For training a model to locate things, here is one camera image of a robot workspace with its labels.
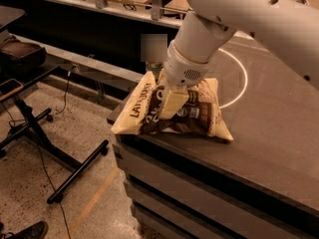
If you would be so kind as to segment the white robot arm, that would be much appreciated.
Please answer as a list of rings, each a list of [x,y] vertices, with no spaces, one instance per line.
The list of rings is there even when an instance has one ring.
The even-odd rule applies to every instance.
[[[167,49],[168,88],[159,117],[171,119],[201,82],[214,53],[236,31],[251,36],[319,87],[319,10],[293,0],[186,0],[190,9]]]

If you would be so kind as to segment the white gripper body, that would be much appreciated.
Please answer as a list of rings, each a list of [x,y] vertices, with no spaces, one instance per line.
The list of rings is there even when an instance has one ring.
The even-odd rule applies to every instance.
[[[175,41],[169,43],[163,70],[171,85],[195,86],[203,79],[208,69],[209,63],[193,62],[178,51]]]

